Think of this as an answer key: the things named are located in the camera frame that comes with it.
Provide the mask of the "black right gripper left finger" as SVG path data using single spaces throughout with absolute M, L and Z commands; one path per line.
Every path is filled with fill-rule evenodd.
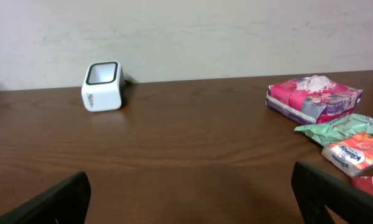
M 91 198 L 87 174 L 79 171 L 0 216 L 0 224 L 84 224 Z

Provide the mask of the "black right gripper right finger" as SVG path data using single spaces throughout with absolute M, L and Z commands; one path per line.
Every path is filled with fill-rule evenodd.
M 296 162 L 291 185 L 305 223 L 333 223 L 328 208 L 348 223 L 373 223 L 373 196 Z

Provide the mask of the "orange tissue pack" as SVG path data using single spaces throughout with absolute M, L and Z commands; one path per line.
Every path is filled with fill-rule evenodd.
M 325 146 L 321 155 L 349 177 L 373 169 L 373 136 L 361 132 Z

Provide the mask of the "red brown snack bar wrapper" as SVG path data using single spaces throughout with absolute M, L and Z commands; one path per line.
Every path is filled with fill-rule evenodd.
M 373 176 L 360 176 L 351 179 L 352 185 L 373 196 Z

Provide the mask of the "teal green wipes packet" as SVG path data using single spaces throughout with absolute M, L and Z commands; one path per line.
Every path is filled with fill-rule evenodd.
M 326 146 L 361 132 L 373 134 L 373 118 L 354 113 L 326 123 L 298 126 L 294 131 Z

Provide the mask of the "purple red sanitary pad pack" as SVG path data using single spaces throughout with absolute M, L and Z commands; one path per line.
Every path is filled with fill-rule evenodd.
M 268 107 L 302 124 L 321 124 L 351 114 L 363 91 L 326 76 L 293 78 L 268 86 Z

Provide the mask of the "white barcode scanner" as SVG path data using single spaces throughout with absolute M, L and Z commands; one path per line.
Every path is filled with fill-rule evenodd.
M 117 61 L 91 64 L 81 87 L 81 97 L 90 112 L 118 110 L 124 104 L 125 79 Z

